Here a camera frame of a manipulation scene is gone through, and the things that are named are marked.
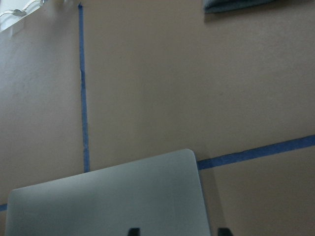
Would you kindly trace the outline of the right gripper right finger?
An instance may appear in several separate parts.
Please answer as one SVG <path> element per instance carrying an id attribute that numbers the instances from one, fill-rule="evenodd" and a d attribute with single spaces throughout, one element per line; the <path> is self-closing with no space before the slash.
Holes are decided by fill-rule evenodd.
<path id="1" fill-rule="evenodd" d="M 229 228 L 218 228 L 218 236 L 233 236 Z"/>

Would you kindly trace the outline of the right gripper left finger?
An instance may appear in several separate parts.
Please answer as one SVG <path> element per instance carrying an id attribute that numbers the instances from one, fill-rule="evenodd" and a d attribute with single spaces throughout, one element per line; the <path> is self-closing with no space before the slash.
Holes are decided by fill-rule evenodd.
<path id="1" fill-rule="evenodd" d="M 128 236 L 140 236 L 140 228 L 130 228 Z"/>

